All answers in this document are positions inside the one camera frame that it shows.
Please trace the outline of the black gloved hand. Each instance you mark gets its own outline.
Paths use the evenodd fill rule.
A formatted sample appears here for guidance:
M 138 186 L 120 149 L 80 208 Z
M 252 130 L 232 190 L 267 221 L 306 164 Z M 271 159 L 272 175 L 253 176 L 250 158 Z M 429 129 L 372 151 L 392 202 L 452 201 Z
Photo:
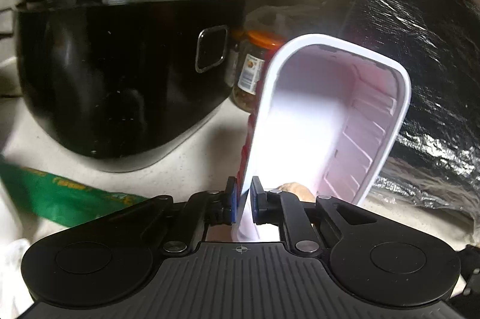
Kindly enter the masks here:
M 295 194 L 302 202 L 314 203 L 316 201 L 315 195 L 299 183 L 285 183 L 277 188 L 282 192 L 289 192 Z

